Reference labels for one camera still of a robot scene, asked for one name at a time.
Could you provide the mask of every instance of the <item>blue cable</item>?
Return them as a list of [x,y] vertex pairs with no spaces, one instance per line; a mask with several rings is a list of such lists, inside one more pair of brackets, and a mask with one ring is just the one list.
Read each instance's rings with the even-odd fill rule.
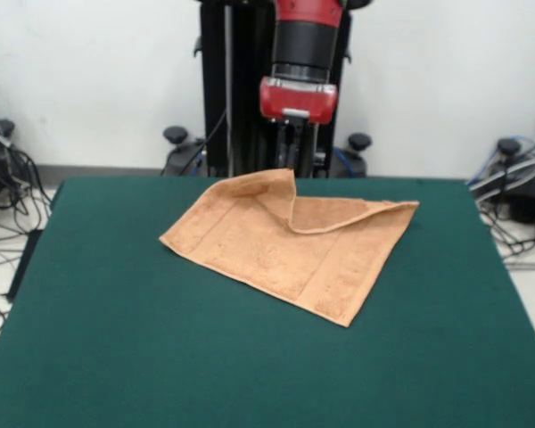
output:
[[477,172],[477,174],[475,176],[472,177],[471,180],[469,180],[466,185],[473,185],[475,184],[477,181],[480,180],[480,177],[482,176],[483,172],[488,168],[488,166],[490,165],[490,162],[493,160],[493,158],[495,157],[496,153],[498,152],[498,149],[495,148],[493,149],[493,152],[491,152],[491,155],[489,156],[489,158],[485,161],[485,163],[483,164],[483,166],[480,168],[480,170]]
[[204,158],[204,155],[202,155],[202,153],[199,153],[198,157],[196,158],[196,163],[194,164],[193,171],[190,173],[191,176],[193,177],[198,176],[198,171],[200,169],[198,167],[198,162],[202,161],[203,158]]
[[349,173],[349,177],[355,178],[355,173],[353,172],[353,168],[350,167],[349,160],[345,156],[345,153],[343,153],[340,149],[334,147],[333,154],[342,163],[343,167],[347,169],[347,172]]

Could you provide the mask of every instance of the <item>towel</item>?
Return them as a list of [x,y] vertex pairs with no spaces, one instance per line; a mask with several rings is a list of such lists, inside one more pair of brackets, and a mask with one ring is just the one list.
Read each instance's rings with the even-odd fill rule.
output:
[[293,171],[210,187],[160,241],[179,256],[348,327],[417,202],[298,197]]

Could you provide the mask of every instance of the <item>black equipment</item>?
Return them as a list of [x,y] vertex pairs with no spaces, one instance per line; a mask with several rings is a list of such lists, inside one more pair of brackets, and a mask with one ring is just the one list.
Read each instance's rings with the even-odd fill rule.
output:
[[[309,25],[298,22],[292,29],[287,22],[276,22],[274,2],[200,1],[201,36],[194,48],[194,54],[202,54],[205,128],[209,138],[206,143],[206,167],[213,177],[238,176],[273,168],[276,166],[273,162],[276,158],[276,147],[285,135],[281,134],[281,130],[278,132],[281,123],[276,123],[275,119],[267,120],[262,115],[259,90],[262,79],[275,73],[276,76],[289,75],[297,81],[300,71],[306,70],[305,78],[308,78],[309,82],[314,82],[317,81],[317,73],[321,70],[327,75],[327,83],[336,86],[340,91],[344,60],[345,58],[350,60],[348,50],[352,21],[350,10],[367,6],[371,0],[349,2],[333,0],[342,7],[346,3],[346,7],[336,30],[334,52],[333,49],[326,50],[332,54],[329,58],[330,70],[327,72],[318,67],[295,67],[282,62],[288,57],[290,61],[292,58],[297,58],[298,47],[302,45],[294,42],[298,41],[297,38],[285,37],[286,28],[290,31],[305,29],[309,32]],[[332,43],[333,38],[323,37],[325,35],[323,33],[316,32],[314,37],[319,35],[322,37],[321,43]],[[329,176],[333,160],[336,114],[335,111],[328,125],[305,127],[302,134],[304,141],[317,141],[317,148],[315,151],[310,149],[311,159],[303,168],[301,173],[303,177]],[[198,150],[198,144],[192,146],[186,153],[194,154],[194,149]],[[169,159],[176,157],[171,153]],[[192,159],[188,155],[182,156],[183,161],[186,158],[189,162]],[[178,165],[181,163],[179,159],[174,160],[175,166],[165,168],[172,173],[178,172]]]

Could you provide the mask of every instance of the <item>wire bundle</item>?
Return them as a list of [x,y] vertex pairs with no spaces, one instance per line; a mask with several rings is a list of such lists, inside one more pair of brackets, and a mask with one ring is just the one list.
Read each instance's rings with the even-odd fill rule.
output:
[[[0,243],[6,243],[38,230],[44,221],[42,213],[49,218],[51,200],[42,185],[36,163],[2,132],[0,129],[0,213],[1,217],[11,214],[14,224],[0,224],[0,230],[7,232],[7,235],[0,236]],[[35,224],[31,222],[33,218],[37,218]],[[14,253],[15,257],[4,255],[7,252]],[[21,249],[0,248],[0,266],[10,264],[15,271],[15,263],[21,253]],[[0,309],[0,333],[8,313]]]
[[498,189],[477,196],[476,202],[482,219],[490,230],[494,241],[504,250],[503,252],[505,254],[502,256],[502,259],[510,271],[535,270],[534,263],[511,261],[513,258],[526,254],[535,248],[535,219],[531,222],[534,224],[531,235],[521,238],[515,236],[506,228],[506,223],[512,221],[512,219],[504,215],[504,211],[508,209],[507,192],[521,187],[535,178],[535,157],[531,157],[531,153],[535,152],[535,143],[531,140],[528,141],[531,142],[532,148],[525,151],[520,158],[526,160],[482,179],[483,174],[490,170],[492,166],[496,165],[496,162],[493,161],[498,152],[494,151],[478,174],[468,182],[471,191],[479,191],[489,184],[495,185],[496,183],[500,183]]

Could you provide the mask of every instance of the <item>black knob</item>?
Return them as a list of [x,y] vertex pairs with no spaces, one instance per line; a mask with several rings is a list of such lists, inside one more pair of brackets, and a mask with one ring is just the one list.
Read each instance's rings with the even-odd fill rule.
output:
[[373,143],[373,139],[367,134],[356,133],[349,137],[349,146],[355,152],[363,152]]
[[188,132],[182,127],[166,128],[162,134],[173,145],[182,144],[188,137]]
[[498,141],[498,150],[501,154],[510,158],[521,151],[521,144],[513,138],[502,138]]

